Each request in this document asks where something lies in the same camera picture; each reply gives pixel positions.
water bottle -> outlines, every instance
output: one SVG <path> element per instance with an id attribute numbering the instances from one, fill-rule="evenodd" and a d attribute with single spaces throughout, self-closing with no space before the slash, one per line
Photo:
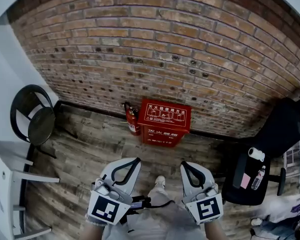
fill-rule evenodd
<path id="1" fill-rule="evenodd" d="M 266 169 L 266 167 L 262 166 L 262 168 L 258 171 L 258 175 L 255 177 L 255 179 L 252 183 L 252 186 L 251 186 L 251 188 L 253 190 L 257 190 L 259 188 L 261 181 L 264 178 L 265 173 L 266 173 L 265 169 Z"/>

toilet paper roll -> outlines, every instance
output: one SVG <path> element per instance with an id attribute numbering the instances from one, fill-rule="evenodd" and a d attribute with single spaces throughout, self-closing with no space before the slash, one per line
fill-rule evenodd
<path id="1" fill-rule="evenodd" d="M 263 153 L 261 150 L 256 149 L 255 147 L 251 147 L 248 151 L 248 155 L 251 158 L 260 160 L 263 162 L 265 160 L 265 153 Z"/>

black seat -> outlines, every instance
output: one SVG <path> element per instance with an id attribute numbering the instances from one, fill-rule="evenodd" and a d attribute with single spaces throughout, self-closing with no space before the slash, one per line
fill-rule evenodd
<path id="1" fill-rule="evenodd" d="M 262 129 L 250 138 L 241 139 L 229 158 L 228 170 L 222 187 L 224 200 L 239 205 L 260 205 L 266 195 L 268 181 L 278 182 L 277 195 L 284 191 L 286 171 L 280 176 L 270 175 L 272 158 L 282 156 L 295 143 L 300 141 L 300 100 L 281 99 L 273 108 Z M 249 148 L 254 147 L 265 154 L 263 162 L 248 156 Z M 251 189 L 258 171 L 265 166 L 265 175 L 257 190 Z M 245 188 L 241 187 L 244 174 L 250 177 Z"/>
<path id="2" fill-rule="evenodd" d="M 41 94 L 47 100 L 49 106 L 44 106 L 37 94 Z M 40 107 L 39 110 L 37 110 L 32 118 L 30 118 L 30 114 L 38 106 Z M 25 136 L 18 127 L 17 111 L 19 111 L 30 121 L 28 127 L 28 136 Z M 40 145 L 45 143 L 51 136 L 55 128 L 55 120 L 56 116 L 52 102 L 46 91 L 40 86 L 35 84 L 27 85 L 23 87 L 14 97 L 10 109 L 10 123 L 12 130 L 21 140 L 33 144 L 40 152 L 54 158 L 55 156 L 42 151 L 40 149 Z M 74 138 L 77 138 L 75 134 L 72 134 L 65 129 L 63 130 Z"/>

red fire extinguisher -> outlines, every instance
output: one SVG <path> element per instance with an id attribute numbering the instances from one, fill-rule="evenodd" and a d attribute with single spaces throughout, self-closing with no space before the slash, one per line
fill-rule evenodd
<path id="1" fill-rule="evenodd" d="M 138 109 L 132 108 L 129 102 L 123 104 L 126 120 L 128 121 L 129 129 L 132 135 L 138 136 L 141 134 L 140 125 L 138 125 Z"/>

red box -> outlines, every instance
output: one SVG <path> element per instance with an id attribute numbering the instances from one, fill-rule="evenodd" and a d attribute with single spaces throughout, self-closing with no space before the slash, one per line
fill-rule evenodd
<path id="1" fill-rule="evenodd" d="M 153 99 L 143 99 L 138 124 L 145 144 L 174 147 L 189 133 L 191 107 Z"/>

